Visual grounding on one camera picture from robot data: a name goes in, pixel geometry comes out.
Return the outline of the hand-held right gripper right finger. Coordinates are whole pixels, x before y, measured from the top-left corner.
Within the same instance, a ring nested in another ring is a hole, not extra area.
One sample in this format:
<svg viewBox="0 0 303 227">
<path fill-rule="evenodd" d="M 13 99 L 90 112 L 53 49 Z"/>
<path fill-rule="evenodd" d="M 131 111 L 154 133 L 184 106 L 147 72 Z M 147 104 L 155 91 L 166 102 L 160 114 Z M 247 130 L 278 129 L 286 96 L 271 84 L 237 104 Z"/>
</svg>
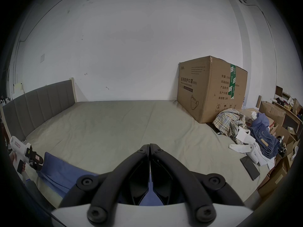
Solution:
<svg viewBox="0 0 303 227">
<path fill-rule="evenodd" d="M 191 172 L 180 161 L 151 144 L 153 191 L 163 205 L 184 202 L 190 224 L 212 224 L 218 216 L 214 203 L 244 206 L 243 201 L 219 174 Z"/>
</svg>

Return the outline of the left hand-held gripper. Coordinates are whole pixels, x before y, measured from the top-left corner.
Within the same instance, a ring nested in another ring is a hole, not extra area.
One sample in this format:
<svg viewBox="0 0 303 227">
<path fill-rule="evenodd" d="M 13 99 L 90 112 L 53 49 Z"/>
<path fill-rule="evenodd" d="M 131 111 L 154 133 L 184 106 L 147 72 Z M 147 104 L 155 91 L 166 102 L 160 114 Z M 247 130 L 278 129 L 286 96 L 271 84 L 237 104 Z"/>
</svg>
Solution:
<svg viewBox="0 0 303 227">
<path fill-rule="evenodd" d="M 43 158 L 38 155 L 36 151 L 33 151 L 32 147 L 28 148 L 27 146 L 29 146 L 29 144 L 25 145 L 15 136 L 12 136 L 10 138 L 10 145 L 12 150 L 16 153 L 25 153 L 26 163 L 28 163 L 31 168 L 36 171 L 40 171 L 42 169 L 44 162 Z"/>
</svg>

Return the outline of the person's left hand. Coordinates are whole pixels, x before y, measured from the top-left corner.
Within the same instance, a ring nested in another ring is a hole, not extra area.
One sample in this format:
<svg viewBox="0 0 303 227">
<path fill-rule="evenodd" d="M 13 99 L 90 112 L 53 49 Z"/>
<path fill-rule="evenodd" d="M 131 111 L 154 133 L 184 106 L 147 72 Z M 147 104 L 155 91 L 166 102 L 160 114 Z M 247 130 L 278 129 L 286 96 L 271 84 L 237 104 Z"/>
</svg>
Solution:
<svg viewBox="0 0 303 227">
<path fill-rule="evenodd" d="M 25 171 L 25 165 L 26 165 L 26 157 L 25 153 L 15 152 L 11 151 L 10 153 L 10 159 L 13 163 L 13 167 L 16 170 L 17 174 L 21 177 L 22 173 Z"/>
</svg>

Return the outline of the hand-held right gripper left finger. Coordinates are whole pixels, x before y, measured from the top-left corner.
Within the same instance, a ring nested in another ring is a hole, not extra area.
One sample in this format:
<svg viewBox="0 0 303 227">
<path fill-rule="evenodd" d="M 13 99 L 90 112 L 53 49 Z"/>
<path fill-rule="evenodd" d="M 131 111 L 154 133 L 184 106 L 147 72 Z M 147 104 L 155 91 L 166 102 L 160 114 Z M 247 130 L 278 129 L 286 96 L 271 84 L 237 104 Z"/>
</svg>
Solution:
<svg viewBox="0 0 303 227">
<path fill-rule="evenodd" d="M 143 145 L 112 172 L 79 177 L 59 209 L 89 204 L 87 220 L 108 223 L 117 203 L 138 206 L 149 191 L 149 152 L 150 145 Z"/>
</svg>

